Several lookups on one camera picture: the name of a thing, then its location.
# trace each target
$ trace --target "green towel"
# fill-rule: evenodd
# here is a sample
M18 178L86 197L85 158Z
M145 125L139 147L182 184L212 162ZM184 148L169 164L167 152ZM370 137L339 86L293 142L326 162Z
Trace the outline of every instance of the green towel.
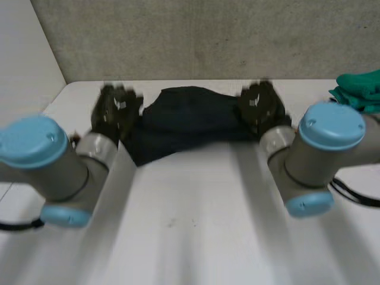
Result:
M341 104L350 105L355 109L363 109L367 106L380 105L380 100L367 100L364 98L356 97L341 87L336 87L334 90L329 91Z
M365 74L343 74L338 85L346 92L368 100L380 100L380 69Z

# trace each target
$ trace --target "white table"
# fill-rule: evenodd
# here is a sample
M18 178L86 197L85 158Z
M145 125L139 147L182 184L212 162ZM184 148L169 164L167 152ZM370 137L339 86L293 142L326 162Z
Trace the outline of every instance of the white table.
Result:
M166 87L235 95L249 81L122 83L143 93L147 106ZM66 132L84 134L102 84L69 84L45 113ZM297 123L310 104L329 97L335 81L274 86ZM371 166L338 175L380 197L379 173ZM0 284L377 285L380 212L335 197L335 209L321 217L290 218L256 145L213 144L137 170L121 149L88 228L0 233ZM42 204L29 186L13 185L0 219L37 216Z

